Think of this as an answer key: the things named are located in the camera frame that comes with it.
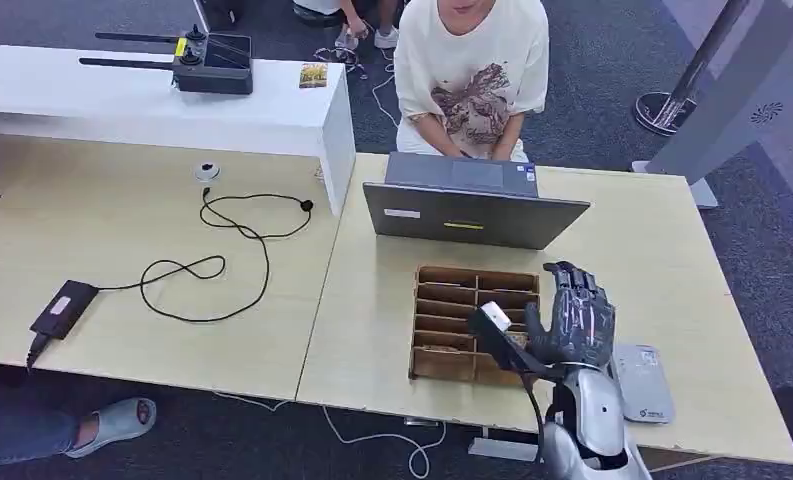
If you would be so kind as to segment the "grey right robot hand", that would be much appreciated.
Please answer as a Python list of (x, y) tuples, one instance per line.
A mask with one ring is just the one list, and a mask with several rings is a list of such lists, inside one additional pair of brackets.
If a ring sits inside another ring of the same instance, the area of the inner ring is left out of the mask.
[(616, 309), (595, 276), (567, 261), (545, 263), (552, 274), (555, 294), (550, 327), (541, 323), (539, 309), (526, 308), (526, 350), (545, 365), (585, 364), (603, 369), (611, 359)]

